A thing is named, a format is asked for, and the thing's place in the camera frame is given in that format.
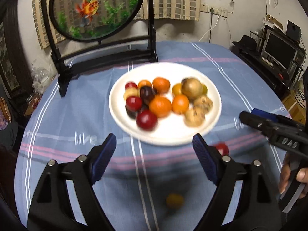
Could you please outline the person right hand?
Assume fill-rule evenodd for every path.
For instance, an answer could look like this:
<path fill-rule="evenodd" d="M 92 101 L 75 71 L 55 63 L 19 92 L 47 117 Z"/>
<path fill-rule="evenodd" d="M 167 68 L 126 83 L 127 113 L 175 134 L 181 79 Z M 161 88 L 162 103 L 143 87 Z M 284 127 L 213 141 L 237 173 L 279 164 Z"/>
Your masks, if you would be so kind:
<path fill-rule="evenodd" d="M 281 173 L 280 173 L 280 180 L 279 180 L 279 184 L 278 184 L 278 188 L 279 188 L 279 193 L 283 194 L 287 185 L 288 185 L 288 181 L 290 178 L 290 174 L 291 174 L 291 169 L 290 169 L 290 154 L 286 153 L 285 158 L 284 158 L 284 162 L 283 162 L 283 166 L 281 169 Z M 296 180 L 298 182 L 304 183 L 307 185 L 308 183 L 308 168 L 302 168 L 300 169 L 300 171 L 298 172 L 297 176 L 296 176 Z"/>

